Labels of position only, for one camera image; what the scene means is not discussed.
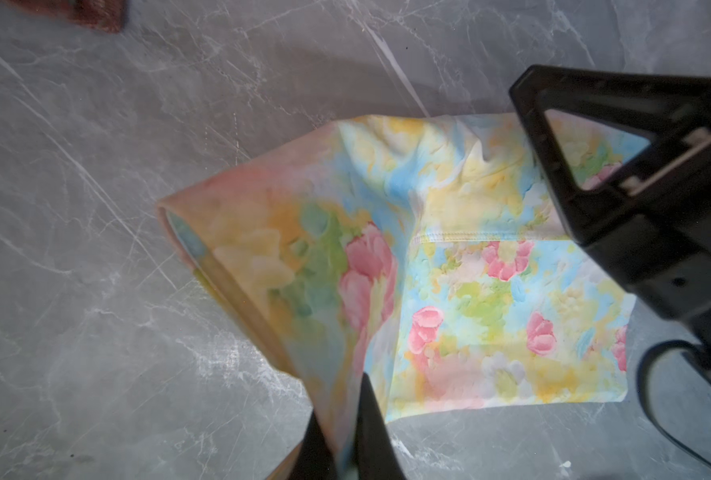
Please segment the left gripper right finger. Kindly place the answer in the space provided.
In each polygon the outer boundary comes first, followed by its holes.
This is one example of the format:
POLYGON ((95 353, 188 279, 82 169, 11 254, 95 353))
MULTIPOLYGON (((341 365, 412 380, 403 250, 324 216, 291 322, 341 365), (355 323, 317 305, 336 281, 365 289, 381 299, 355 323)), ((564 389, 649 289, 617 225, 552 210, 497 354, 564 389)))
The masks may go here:
POLYGON ((369 375, 361 378, 355 428, 355 466, 361 480, 406 480, 397 461, 369 375))

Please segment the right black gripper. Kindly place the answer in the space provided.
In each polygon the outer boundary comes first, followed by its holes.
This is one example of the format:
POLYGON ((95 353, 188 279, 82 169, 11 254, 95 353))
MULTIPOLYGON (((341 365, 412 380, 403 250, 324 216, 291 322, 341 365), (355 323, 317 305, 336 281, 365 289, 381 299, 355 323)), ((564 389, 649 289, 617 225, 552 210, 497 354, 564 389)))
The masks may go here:
POLYGON ((533 65, 509 96, 569 235, 625 290, 699 340, 685 356, 711 384, 711 78, 533 65), (547 120, 551 110, 649 143, 585 189, 547 120))

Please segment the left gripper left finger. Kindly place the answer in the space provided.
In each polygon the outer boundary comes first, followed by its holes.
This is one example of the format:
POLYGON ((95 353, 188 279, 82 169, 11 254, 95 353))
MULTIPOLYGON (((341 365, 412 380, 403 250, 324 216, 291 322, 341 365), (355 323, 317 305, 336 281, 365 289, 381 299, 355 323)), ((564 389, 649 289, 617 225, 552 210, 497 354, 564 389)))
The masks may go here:
POLYGON ((332 480, 338 478, 333 454, 315 413, 311 414, 305 436, 289 480, 332 480))

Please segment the floral pastel skirt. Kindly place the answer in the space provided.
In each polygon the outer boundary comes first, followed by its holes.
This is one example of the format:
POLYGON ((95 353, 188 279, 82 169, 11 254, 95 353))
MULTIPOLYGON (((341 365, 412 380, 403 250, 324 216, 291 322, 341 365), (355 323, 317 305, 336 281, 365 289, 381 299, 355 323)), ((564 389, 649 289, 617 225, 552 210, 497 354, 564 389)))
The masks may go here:
POLYGON ((157 210, 337 472, 363 380, 387 421, 627 395, 635 298, 569 240, 511 113, 335 121, 157 210))

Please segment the red plaid skirt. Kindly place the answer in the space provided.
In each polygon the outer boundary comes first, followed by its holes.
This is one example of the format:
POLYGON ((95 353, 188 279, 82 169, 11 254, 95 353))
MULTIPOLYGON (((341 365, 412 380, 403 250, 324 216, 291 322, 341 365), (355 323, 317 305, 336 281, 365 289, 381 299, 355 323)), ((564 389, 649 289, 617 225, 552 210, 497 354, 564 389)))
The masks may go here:
POLYGON ((127 0, 11 0, 25 12, 69 21, 106 33, 119 33, 127 18, 127 0))

